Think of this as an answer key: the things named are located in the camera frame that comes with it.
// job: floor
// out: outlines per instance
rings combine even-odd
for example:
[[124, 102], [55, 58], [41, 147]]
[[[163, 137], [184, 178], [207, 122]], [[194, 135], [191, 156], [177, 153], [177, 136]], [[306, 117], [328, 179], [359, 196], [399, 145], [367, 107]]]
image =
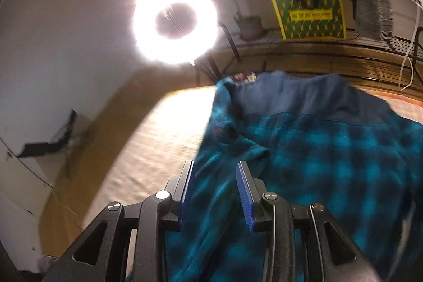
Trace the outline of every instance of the floor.
[[[294, 57], [292, 52], [302, 55]], [[331, 56], [306, 55], [311, 53], [330, 53]], [[401, 63], [401, 58], [386, 53], [311, 43], [246, 47], [240, 50], [240, 63], [234, 62], [231, 54], [224, 50], [213, 53], [217, 66], [226, 74], [261, 71], [263, 61], [267, 61], [266, 71], [277, 69], [306, 76], [316, 73], [343, 73], [377, 76], [381, 80], [396, 82], [399, 72], [397, 67], [365, 58], [379, 57]], [[346, 55], [360, 56], [362, 59], [350, 59]], [[409, 75], [405, 73], [404, 78], [408, 80]], [[358, 87], [399, 93], [398, 86], [381, 81], [349, 81]], [[54, 192], [46, 203], [39, 225], [43, 252], [60, 256], [81, 233], [84, 218], [99, 194], [111, 166], [157, 102], [168, 92], [207, 85], [211, 85], [211, 82], [190, 64], [180, 67], [152, 64], [136, 73], [130, 82], [118, 90], [90, 126], [90, 136], [93, 139], [71, 154], [70, 177], [62, 171], [56, 180]], [[423, 90], [417, 79], [413, 86]], [[407, 89], [403, 94], [423, 100], [421, 91]]]

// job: blue plaid fleece jacket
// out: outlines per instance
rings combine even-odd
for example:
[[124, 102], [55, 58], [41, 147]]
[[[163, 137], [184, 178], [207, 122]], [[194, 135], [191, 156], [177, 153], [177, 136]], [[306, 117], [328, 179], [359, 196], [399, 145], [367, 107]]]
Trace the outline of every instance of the blue plaid fleece jacket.
[[235, 178], [242, 160], [290, 203], [324, 203], [385, 279], [413, 201], [400, 266], [423, 247], [422, 144], [423, 125], [338, 75], [220, 81], [184, 228], [166, 234], [169, 281], [260, 281], [266, 234], [245, 223]]

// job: yellow green bag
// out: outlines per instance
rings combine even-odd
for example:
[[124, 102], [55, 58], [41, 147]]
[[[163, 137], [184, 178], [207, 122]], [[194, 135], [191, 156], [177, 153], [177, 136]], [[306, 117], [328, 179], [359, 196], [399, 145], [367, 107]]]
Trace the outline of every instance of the yellow green bag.
[[284, 40], [346, 39], [342, 0], [272, 0]]

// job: potted plant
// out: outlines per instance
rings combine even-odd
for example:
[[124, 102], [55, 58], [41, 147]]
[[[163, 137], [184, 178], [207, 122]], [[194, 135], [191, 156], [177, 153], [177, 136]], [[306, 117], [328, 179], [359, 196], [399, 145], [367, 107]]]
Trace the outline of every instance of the potted plant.
[[241, 39], [244, 41], [254, 41], [263, 36], [264, 30], [260, 16], [244, 16], [240, 10], [237, 10], [236, 15], [233, 18], [240, 28]]

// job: white wall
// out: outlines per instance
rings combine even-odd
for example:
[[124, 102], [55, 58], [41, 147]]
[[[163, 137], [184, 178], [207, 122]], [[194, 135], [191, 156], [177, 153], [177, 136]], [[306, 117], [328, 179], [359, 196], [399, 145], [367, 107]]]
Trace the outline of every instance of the white wall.
[[0, 240], [18, 270], [38, 271], [38, 220], [0, 191]]
[[[135, 0], [6, 0], [0, 9], [0, 137], [49, 141], [71, 108], [93, 119], [142, 64]], [[37, 162], [27, 162], [39, 175]]]

